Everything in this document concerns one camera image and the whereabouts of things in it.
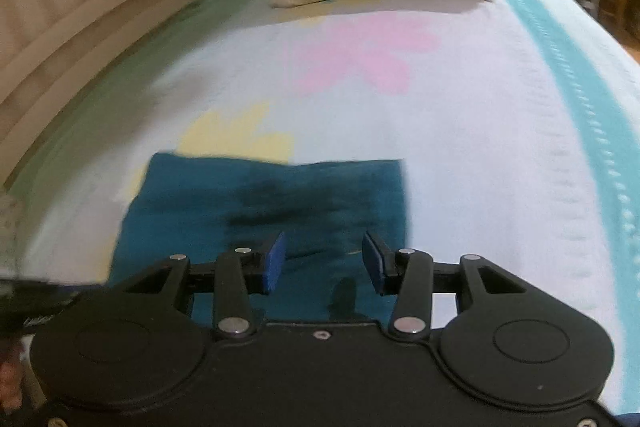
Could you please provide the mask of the teal green pants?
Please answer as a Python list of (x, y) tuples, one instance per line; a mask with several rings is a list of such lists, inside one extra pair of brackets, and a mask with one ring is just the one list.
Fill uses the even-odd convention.
[(173, 254), (212, 262), (284, 233), (277, 287), (252, 296), (253, 307), (275, 320), (384, 321), (393, 300), (375, 292), (362, 262), (367, 232), (393, 249), (406, 243), (398, 160), (290, 166), (157, 153), (122, 220), (108, 281)]

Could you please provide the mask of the floral white bed sheet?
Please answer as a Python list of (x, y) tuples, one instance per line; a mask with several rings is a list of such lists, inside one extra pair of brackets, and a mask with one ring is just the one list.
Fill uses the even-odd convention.
[(3, 271), (99, 280), (157, 152), (398, 158), (409, 239), (600, 321), (639, 406), (639, 67), (573, 0), (202, 0), (128, 50), (15, 179)]

